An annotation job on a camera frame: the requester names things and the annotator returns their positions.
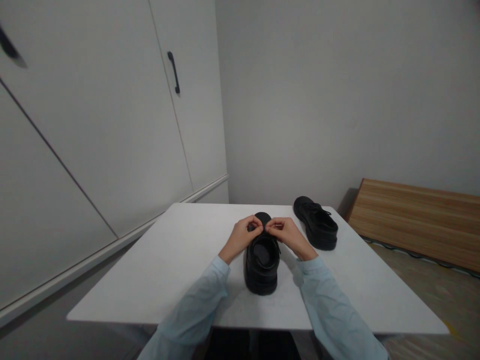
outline shirt cuff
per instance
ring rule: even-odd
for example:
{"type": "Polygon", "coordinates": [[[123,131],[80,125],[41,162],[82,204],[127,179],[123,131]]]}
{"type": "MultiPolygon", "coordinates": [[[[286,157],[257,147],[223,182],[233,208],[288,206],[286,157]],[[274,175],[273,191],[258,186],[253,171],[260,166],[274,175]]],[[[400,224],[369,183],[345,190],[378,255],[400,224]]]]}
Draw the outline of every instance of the shirt cuff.
{"type": "Polygon", "coordinates": [[[297,259],[296,263],[301,272],[304,274],[309,274],[325,267],[324,261],[320,256],[308,261],[301,261],[300,259],[297,259]]]}
{"type": "Polygon", "coordinates": [[[227,263],[220,258],[220,256],[215,256],[211,262],[211,265],[215,267],[225,279],[227,279],[231,269],[230,266],[228,266],[227,263]]]}

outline baseboard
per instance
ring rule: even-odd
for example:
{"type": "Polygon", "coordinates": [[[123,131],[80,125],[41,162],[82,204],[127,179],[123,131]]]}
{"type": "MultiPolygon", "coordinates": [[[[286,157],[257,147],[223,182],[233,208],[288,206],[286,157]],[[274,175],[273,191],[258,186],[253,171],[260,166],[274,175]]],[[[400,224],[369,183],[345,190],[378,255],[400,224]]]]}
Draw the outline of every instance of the baseboard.
{"type": "MultiPolygon", "coordinates": [[[[219,178],[218,180],[212,182],[211,184],[205,186],[201,190],[197,191],[193,195],[187,197],[182,203],[193,203],[198,198],[202,197],[204,194],[212,191],[221,183],[225,182],[229,178],[229,175],[226,174],[219,178]]],[[[106,260],[112,256],[117,251],[121,250],[131,242],[140,238],[161,216],[162,214],[156,216],[152,220],[143,224],[142,226],[136,228],[134,231],[129,232],[127,235],[115,240],[111,244],[97,251],[96,253],[90,255],[85,260],[79,262],[78,264],[72,266],[61,274],[55,276],[51,280],[47,281],[43,285],[37,287],[26,295],[20,297],[18,300],[12,302],[10,305],[6,306],[0,310],[0,328],[8,324],[10,321],[15,319],[20,314],[24,313],[31,307],[40,303],[42,300],[46,299],[56,291],[63,288],[68,283],[72,282],[79,276],[86,273],[88,270],[92,269],[96,265],[100,264],[102,261],[106,260]]]]}

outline finger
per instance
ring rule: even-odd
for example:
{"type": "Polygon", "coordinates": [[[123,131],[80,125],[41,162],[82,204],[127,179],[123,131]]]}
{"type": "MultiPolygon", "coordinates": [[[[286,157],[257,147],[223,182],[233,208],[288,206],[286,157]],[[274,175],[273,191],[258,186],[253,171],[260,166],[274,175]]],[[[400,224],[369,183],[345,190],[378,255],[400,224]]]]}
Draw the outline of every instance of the finger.
{"type": "Polygon", "coordinates": [[[275,225],[285,225],[286,217],[274,217],[272,220],[265,224],[265,227],[272,227],[275,225]]]}
{"type": "Polygon", "coordinates": [[[258,235],[260,235],[263,230],[264,230],[264,229],[263,229],[261,226],[258,226],[255,230],[250,231],[250,232],[248,233],[248,236],[250,237],[250,241],[252,241],[252,240],[255,239],[258,235]]]}
{"type": "Polygon", "coordinates": [[[262,222],[255,215],[247,216],[246,218],[239,221],[243,226],[247,227],[250,223],[256,225],[257,227],[262,226],[262,222]]]}
{"type": "Polygon", "coordinates": [[[265,231],[276,238],[282,237],[282,230],[279,230],[274,226],[265,226],[265,231]]]}

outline black shoe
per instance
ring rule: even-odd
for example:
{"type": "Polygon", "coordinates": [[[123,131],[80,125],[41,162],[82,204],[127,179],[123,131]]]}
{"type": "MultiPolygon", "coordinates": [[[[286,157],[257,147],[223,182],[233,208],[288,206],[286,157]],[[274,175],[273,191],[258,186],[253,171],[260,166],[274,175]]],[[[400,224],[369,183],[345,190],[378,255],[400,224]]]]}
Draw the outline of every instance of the black shoe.
{"type": "Polygon", "coordinates": [[[330,212],[323,210],[320,204],[306,196],[296,198],[293,212],[305,224],[306,237],[314,248],[335,249],[339,226],[330,217],[330,212]]]}
{"type": "Polygon", "coordinates": [[[265,225],[272,219],[270,215],[257,212],[255,216],[263,224],[263,231],[246,248],[243,275],[248,290],[257,295],[269,295],[277,288],[280,249],[277,239],[265,231],[265,225]]]}

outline floor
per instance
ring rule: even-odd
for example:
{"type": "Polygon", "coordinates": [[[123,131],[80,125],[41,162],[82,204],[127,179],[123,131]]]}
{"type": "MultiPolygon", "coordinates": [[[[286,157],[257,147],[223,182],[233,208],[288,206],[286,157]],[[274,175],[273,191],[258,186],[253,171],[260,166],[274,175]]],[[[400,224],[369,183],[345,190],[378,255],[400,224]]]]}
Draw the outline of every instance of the floor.
{"type": "Polygon", "coordinates": [[[448,326],[450,336],[406,335],[385,346],[397,359],[480,359],[480,279],[369,244],[448,326]]]}
{"type": "Polygon", "coordinates": [[[0,329],[0,359],[131,360],[138,346],[110,328],[67,321],[67,313],[107,273],[129,246],[0,329]]]}

